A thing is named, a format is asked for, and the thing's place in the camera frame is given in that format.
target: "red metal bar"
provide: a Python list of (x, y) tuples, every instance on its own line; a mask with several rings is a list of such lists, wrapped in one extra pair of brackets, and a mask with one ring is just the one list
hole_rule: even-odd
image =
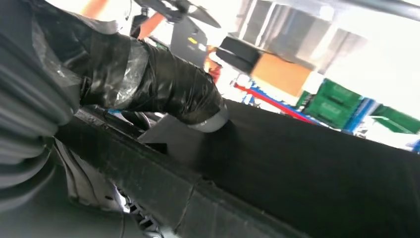
[(293, 110), (290, 110), (289, 108), (285, 107), (284, 105), (279, 104), (278, 102), (274, 101), (273, 99), (271, 99), (269, 97), (263, 96), (263, 95), (255, 92), (255, 91), (253, 91), (252, 89), (245, 88), (245, 87), (240, 86), (238, 84), (235, 84), (234, 87), (237, 88), (237, 89), (240, 89), (240, 90), (242, 90), (244, 92), (247, 92), (248, 94), (251, 94), (252, 96), (254, 96), (254, 97), (256, 97), (256, 98), (258, 98), (260, 100), (263, 100), (266, 103), (269, 103), (269, 104), (271, 104), (271, 105), (279, 108), (282, 112), (284, 112), (284, 113), (286, 113), (288, 115), (291, 115), (292, 117), (294, 117), (296, 119), (299, 119), (301, 121), (304, 121), (304, 122), (308, 122), (308, 123), (312, 123), (313, 124), (313, 122), (310, 121), (309, 119), (307, 119), (306, 117), (304, 117), (304, 116), (296, 113)]

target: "dark fabric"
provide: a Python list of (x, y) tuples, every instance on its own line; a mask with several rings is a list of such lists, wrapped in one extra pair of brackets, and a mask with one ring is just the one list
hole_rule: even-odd
[(145, 15), (137, 15), (133, 18), (133, 23), (131, 24), (130, 36), (137, 38), (141, 32), (141, 25), (148, 19)]
[(312, 238), (420, 237), (418, 155), (241, 103), (226, 105), (230, 122), (215, 133), (165, 117), (138, 141), (165, 143), (178, 164)]

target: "black tape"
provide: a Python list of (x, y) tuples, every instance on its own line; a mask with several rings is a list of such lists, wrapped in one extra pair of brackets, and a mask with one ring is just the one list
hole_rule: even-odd
[(130, 38), (100, 33), (43, 0), (31, 3), (49, 47), (63, 66), (85, 80), (81, 104), (112, 108), (127, 67)]
[(43, 0), (31, 6), (49, 47), (83, 79), (82, 105), (169, 113), (191, 125), (208, 120), (223, 106), (212, 77), (171, 52), (100, 33), (94, 20), (87, 24)]
[(166, 112), (186, 124), (202, 123), (219, 112), (223, 99), (209, 74), (169, 51), (141, 43), (149, 64), (127, 110)]

